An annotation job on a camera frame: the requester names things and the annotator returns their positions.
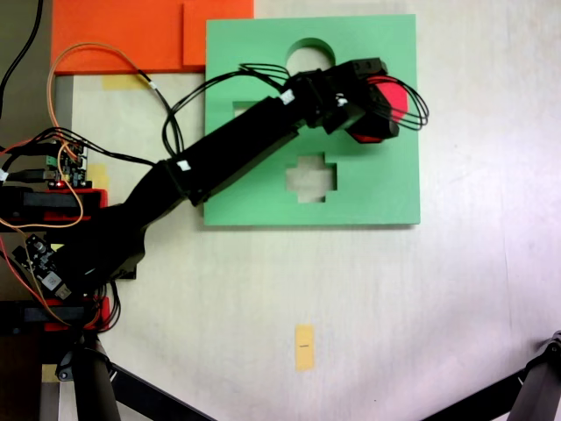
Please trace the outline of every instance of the black tripod leg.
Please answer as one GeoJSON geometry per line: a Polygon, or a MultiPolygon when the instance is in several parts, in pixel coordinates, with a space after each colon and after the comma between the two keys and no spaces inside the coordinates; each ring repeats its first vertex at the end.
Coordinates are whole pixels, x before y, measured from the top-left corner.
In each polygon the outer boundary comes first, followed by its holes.
{"type": "Polygon", "coordinates": [[[113,372],[117,400],[153,421],[216,421],[120,366],[113,372]]]}
{"type": "Polygon", "coordinates": [[[72,376],[80,421],[120,421],[106,360],[83,349],[73,358],[72,376]]]}
{"type": "Polygon", "coordinates": [[[561,377],[554,360],[530,369],[508,421],[553,421],[561,397],[561,377]]]}
{"type": "Polygon", "coordinates": [[[521,380],[524,376],[524,370],[520,370],[423,421],[492,421],[510,411],[522,387],[521,380]]]}

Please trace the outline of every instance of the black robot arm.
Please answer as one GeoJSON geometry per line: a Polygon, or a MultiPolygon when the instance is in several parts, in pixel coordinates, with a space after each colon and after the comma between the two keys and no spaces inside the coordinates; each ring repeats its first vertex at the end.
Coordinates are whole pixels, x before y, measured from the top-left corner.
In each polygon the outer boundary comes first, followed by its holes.
{"type": "Polygon", "coordinates": [[[227,188],[304,125],[322,126],[328,134],[344,129],[372,139],[396,136],[397,125],[377,107],[390,109],[389,102],[366,81],[385,74],[379,59],[300,73],[287,81],[280,96],[265,98],[172,159],[158,162],[124,203],[78,224],[76,240],[53,255],[69,296],[90,293],[131,271],[144,257],[148,226],[184,200],[197,206],[227,188]]]}

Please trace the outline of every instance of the yellow tape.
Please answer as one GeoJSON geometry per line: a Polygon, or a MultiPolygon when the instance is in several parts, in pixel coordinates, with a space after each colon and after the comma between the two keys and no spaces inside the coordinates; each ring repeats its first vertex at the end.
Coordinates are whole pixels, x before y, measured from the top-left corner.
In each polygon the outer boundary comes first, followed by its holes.
{"type": "Polygon", "coordinates": [[[109,176],[103,164],[88,164],[88,180],[92,182],[94,189],[109,189],[109,176]]]}
{"type": "Polygon", "coordinates": [[[296,371],[314,368],[314,326],[297,325],[295,330],[296,371]]]}
{"type": "Polygon", "coordinates": [[[41,381],[43,383],[58,383],[59,378],[56,376],[56,364],[43,364],[41,366],[41,381]]]}
{"type": "Polygon", "coordinates": [[[146,79],[140,75],[103,75],[103,90],[150,89],[146,79]]]}

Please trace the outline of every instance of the green foam board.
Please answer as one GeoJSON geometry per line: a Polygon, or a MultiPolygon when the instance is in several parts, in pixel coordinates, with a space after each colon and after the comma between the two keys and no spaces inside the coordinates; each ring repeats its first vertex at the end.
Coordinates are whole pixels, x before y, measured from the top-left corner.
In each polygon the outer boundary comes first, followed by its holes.
{"type": "MultiPolygon", "coordinates": [[[[242,62],[285,66],[301,46],[331,51],[336,64],[380,57],[393,75],[416,88],[415,16],[291,18],[209,21],[207,79],[242,62]]],[[[239,104],[278,96],[253,78],[233,78],[206,92],[205,130],[234,118],[239,104]]],[[[243,133],[232,142],[244,142],[243,133]]],[[[300,136],[212,197],[204,207],[206,225],[409,225],[420,222],[419,157],[416,132],[379,145],[360,145],[345,132],[322,128],[300,136]],[[323,203],[298,203],[288,191],[286,172],[298,157],[323,153],[337,166],[337,189],[323,203]]]]}

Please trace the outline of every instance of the orange foam board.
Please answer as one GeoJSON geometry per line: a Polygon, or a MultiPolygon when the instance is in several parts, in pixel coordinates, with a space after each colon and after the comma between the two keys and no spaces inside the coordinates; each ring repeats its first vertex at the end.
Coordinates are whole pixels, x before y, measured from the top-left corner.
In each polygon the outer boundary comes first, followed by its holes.
{"type": "Polygon", "coordinates": [[[183,7],[183,67],[188,72],[204,71],[207,20],[251,19],[253,0],[185,0],[183,7]],[[202,39],[203,42],[191,42],[202,39]]]}
{"type": "MultiPolygon", "coordinates": [[[[252,0],[53,0],[51,61],[73,44],[94,41],[121,49],[149,73],[203,71],[206,19],[252,16],[252,0]]],[[[118,55],[86,48],[56,73],[131,72],[118,55]]]]}

